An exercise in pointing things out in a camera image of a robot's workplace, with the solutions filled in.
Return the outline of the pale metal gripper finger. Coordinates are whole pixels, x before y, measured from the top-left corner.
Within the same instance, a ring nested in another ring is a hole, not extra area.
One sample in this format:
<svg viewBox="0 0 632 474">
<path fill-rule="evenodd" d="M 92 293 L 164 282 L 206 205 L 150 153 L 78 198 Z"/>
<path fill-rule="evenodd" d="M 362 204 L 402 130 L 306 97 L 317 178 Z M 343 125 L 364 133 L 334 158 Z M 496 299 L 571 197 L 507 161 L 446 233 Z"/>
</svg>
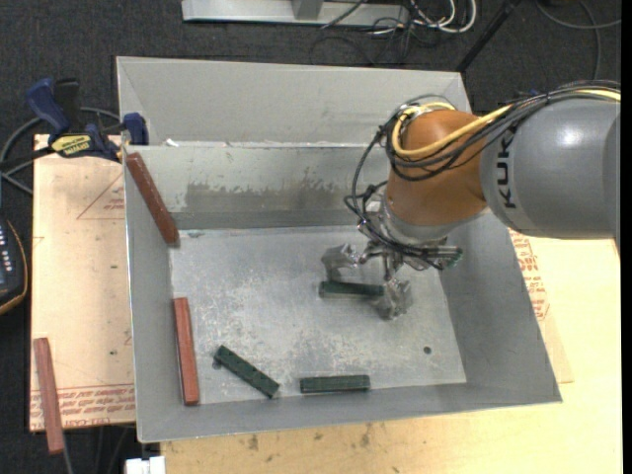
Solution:
<svg viewBox="0 0 632 474">
<path fill-rule="evenodd" d="M 328 281 L 341 281 L 341 269 L 354 269 L 356 267 L 356 251 L 349 243 L 331 247 L 321 257 Z"/>
<path fill-rule="evenodd" d="M 392 278 L 381 286 L 382 293 L 376 299 L 375 307 L 384 320 L 393 320 L 405 314 L 413 304 L 411 283 L 408 280 Z"/>
</svg>

